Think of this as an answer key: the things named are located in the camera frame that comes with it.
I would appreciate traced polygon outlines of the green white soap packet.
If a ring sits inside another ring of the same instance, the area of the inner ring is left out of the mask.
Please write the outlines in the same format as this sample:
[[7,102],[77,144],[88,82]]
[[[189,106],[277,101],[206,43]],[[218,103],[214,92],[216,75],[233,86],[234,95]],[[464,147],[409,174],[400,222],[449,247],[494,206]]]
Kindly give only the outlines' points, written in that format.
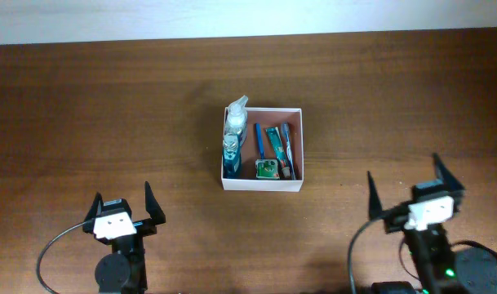
[[278,162],[276,159],[258,159],[255,161],[257,180],[279,180]]

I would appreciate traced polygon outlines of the teal toothpaste tube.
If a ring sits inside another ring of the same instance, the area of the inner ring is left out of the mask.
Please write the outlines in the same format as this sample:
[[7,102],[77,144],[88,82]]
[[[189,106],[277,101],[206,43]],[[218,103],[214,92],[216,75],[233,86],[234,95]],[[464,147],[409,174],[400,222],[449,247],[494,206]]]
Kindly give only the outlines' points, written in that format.
[[286,154],[284,147],[282,145],[282,140],[279,134],[279,129],[278,127],[268,127],[265,129],[265,132],[268,136],[268,139],[270,141],[270,144],[273,147],[273,150],[276,154],[277,160],[280,163],[281,169],[282,169],[282,174],[286,179],[291,178],[291,169],[290,165],[287,162],[286,159]]

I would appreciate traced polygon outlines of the blue white toothbrush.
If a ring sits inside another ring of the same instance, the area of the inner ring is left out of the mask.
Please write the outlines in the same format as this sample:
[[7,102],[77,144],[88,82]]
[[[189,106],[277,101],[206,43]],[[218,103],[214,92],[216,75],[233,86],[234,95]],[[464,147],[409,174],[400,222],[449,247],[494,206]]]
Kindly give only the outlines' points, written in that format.
[[290,164],[290,170],[291,170],[291,179],[292,180],[297,180],[296,174],[295,174],[295,166],[294,166],[294,160],[293,160],[293,153],[291,150],[291,137],[290,137],[290,126],[288,122],[284,122],[282,124],[282,136],[285,140],[286,144],[286,155],[288,157],[288,162]]

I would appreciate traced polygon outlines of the purple foam soap pump bottle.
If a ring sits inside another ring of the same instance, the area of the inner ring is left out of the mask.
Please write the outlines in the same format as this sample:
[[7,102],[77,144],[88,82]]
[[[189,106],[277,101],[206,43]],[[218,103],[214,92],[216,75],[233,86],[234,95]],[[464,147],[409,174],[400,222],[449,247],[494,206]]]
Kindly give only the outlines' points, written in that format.
[[247,110],[246,103],[249,100],[247,96],[242,96],[232,102],[227,108],[227,116],[224,126],[224,134],[235,134],[242,146],[246,139],[247,128]]

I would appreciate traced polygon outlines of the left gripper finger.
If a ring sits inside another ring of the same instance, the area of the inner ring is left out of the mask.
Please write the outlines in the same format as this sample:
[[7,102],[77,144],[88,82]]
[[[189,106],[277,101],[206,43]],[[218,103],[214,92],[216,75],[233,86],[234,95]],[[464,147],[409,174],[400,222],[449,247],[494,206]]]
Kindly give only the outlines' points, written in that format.
[[155,198],[150,184],[145,181],[145,209],[149,214],[150,219],[155,225],[164,224],[166,222],[166,215],[161,209],[157,199]]
[[97,192],[95,194],[95,198],[92,202],[92,205],[91,205],[84,221],[90,221],[90,220],[95,219],[100,214],[102,206],[103,206],[102,195],[99,192]]

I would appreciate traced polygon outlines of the blue disposable razor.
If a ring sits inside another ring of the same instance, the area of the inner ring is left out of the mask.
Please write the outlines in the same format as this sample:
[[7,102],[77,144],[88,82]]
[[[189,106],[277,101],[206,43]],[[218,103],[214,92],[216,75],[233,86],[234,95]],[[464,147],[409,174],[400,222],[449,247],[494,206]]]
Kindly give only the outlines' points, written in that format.
[[263,142],[263,137],[262,137],[261,126],[259,123],[255,123],[255,135],[256,135],[258,150],[260,153],[260,159],[265,159],[264,142]]

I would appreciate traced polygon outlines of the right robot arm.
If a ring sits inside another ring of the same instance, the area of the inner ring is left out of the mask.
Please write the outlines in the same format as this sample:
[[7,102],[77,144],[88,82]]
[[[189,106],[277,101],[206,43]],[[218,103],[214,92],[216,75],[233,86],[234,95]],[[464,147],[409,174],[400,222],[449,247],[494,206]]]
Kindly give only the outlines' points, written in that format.
[[472,240],[451,243],[443,224],[460,212],[465,188],[437,154],[436,179],[411,187],[411,200],[384,210],[367,174],[369,221],[387,234],[403,233],[421,293],[497,293],[497,252]]

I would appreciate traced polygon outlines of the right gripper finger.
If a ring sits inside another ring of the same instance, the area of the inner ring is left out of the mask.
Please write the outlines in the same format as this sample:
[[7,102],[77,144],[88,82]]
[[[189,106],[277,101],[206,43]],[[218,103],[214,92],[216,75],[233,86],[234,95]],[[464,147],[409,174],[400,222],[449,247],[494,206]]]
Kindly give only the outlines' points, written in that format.
[[432,154],[437,179],[446,184],[450,191],[465,191],[463,184],[449,171],[437,153]]
[[374,220],[379,218],[383,214],[384,210],[379,199],[374,178],[372,177],[370,171],[367,172],[367,181],[369,188],[368,218],[370,220]]

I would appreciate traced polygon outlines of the teal mouthwash bottle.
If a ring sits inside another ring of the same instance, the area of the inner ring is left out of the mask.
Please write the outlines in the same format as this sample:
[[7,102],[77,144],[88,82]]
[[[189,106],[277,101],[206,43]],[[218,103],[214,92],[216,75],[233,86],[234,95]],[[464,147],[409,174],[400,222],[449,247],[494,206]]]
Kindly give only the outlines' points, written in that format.
[[224,176],[229,179],[239,177],[242,166],[241,146],[237,135],[228,133],[223,139]]

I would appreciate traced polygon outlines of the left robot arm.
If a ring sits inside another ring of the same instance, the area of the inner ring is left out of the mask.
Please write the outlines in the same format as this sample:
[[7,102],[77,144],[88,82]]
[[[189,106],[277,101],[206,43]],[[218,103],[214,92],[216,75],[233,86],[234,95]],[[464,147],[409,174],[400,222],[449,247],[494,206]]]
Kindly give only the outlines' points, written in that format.
[[101,194],[95,195],[84,219],[83,232],[112,249],[95,268],[99,293],[144,293],[148,289],[144,238],[157,233],[157,226],[166,222],[166,215],[148,182],[144,183],[144,192],[149,214],[146,219],[132,220],[127,200],[105,202]]

